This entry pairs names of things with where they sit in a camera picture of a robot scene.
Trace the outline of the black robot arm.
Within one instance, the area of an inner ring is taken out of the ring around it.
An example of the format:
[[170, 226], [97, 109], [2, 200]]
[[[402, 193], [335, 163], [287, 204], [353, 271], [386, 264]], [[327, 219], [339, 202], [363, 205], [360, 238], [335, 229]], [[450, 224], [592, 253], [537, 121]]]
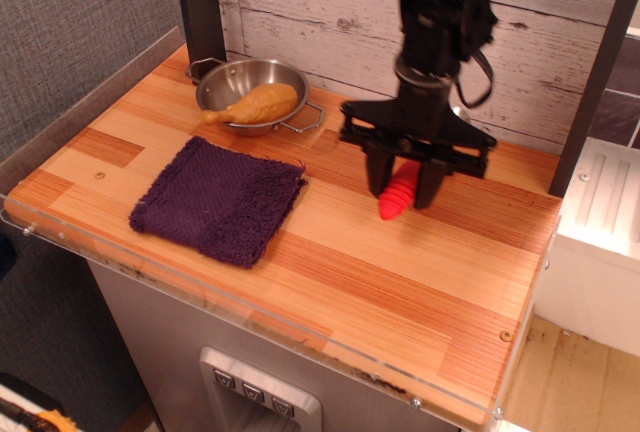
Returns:
[[461, 65], [475, 60], [486, 77], [482, 53], [497, 22], [490, 0], [399, 0], [402, 49], [395, 61], [396, 98], [349, 101], [341, 106], [343, 141], [366, 155], [370, 192], [379, 197], [391, 181], [396, 158], [419, 165], [416, 209], [430, 207], [445, 177], [484, 176], [497, 141], [459, 117], [451, 92], [461, 92]]

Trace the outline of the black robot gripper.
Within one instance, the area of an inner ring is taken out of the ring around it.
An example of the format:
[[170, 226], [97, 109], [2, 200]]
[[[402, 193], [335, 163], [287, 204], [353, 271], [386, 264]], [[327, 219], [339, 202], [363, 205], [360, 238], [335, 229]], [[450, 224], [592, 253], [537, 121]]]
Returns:
[[456, 76], [413, 69], [398, 69], [396, 75], [395, 98], [342, 104], [341, 138], [366, 153], [368, 187], [375, 197], [386, 189], [396, 158], [422, 163], [414, 208], [423, 210], [431, 206], [446, 174], [484, 177], [496, 140], [453, 112], [449, 95]]

